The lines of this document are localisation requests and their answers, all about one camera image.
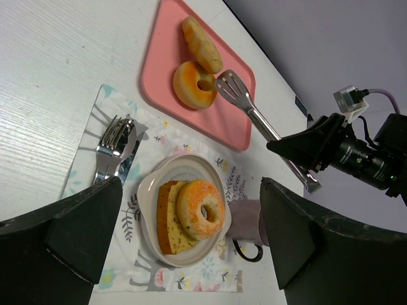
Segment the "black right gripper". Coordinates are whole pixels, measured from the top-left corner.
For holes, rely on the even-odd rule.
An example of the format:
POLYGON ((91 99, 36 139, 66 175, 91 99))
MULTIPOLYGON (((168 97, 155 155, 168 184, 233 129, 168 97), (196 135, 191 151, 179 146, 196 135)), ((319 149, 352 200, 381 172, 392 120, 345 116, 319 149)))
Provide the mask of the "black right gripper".
POLYGON ((268 150, 307 170, 333 167, 379 190, 406 187, 406 123, 385 122, 371 139, 363 123, 363 140, 345 117, 321 116, 309 129, 270 141, 268 150))

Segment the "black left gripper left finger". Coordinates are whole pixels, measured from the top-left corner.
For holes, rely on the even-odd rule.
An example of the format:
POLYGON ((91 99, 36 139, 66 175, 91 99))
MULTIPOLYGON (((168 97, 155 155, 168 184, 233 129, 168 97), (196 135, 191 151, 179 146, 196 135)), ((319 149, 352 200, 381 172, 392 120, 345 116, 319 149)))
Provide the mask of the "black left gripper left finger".
POLYGON ((118 177, 1 222, 1 304, 88 304, 120 211, 118 177))

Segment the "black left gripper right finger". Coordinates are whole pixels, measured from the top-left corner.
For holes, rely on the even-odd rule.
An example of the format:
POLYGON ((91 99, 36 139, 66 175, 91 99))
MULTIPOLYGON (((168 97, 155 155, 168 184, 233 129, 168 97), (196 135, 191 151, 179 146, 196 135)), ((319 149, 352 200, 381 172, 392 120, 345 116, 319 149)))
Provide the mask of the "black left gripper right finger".
POLYGON ((350 219, 263 178, 260 203, 288 304, 405 304, 406 235, 350 219))

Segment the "metal serving tongs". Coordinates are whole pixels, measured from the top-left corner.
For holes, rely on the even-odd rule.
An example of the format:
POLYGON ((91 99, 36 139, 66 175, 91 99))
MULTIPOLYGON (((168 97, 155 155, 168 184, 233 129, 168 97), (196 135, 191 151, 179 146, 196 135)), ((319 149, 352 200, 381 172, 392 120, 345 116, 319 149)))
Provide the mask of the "metal serving tongs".
MULTIPOLYGON (((256 108, 246 85, 233 70, 228 69, 222 72, 215 80, 215 86, 217 92, 226 101, 245 113, 267 142, 281 139, 271 124, 256 108)), ((283 156, 281 158, 310 194, 322 187, 319 181, 307 169, 283 156)))

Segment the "yellow bread slice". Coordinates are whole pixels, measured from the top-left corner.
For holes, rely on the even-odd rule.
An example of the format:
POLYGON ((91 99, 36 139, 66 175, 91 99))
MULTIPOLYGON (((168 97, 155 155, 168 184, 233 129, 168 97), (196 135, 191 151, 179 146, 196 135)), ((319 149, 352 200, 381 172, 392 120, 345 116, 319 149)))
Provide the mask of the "yellow bread slice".
POLYGON ((176 255, 198 244, 181 225, 177 215, 177 199, 188 182, 173 180, 160 186, 157 200, 156 227, 162 254, 176 255))

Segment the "sugared orange donut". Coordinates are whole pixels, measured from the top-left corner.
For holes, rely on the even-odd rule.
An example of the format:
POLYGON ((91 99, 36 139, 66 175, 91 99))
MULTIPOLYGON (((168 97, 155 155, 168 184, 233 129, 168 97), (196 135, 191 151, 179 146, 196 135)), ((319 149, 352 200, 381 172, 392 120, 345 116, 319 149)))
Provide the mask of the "sugared orange donut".
POLYGON ((225 203, 218 188, 206 180, 193 180, 180 191, 177 216, 195 240, 206 240, 220 232, 225 222, 225 203))

